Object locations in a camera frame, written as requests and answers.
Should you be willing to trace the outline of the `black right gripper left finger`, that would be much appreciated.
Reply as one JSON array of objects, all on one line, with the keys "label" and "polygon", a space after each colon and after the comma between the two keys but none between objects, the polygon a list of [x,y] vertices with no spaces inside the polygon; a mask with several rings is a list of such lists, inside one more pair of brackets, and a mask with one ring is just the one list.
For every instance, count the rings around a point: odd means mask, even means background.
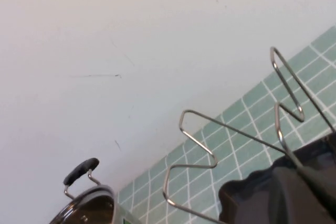
[{"label": "black right gripper left finger", "polygon": [[276,168],[271,178],[271,222],[332,223],[332,217],[296,172]]}]

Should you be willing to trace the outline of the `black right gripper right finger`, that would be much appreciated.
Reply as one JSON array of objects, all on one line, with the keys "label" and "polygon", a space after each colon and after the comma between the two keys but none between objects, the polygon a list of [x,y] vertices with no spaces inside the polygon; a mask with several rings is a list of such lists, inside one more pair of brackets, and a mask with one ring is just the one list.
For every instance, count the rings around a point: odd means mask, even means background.
[{"label": "black right gripper right finger", "polygon": [[301,167],[300,176],[318,201],[335,220],[335,183],[329,177],[310,167]]}]

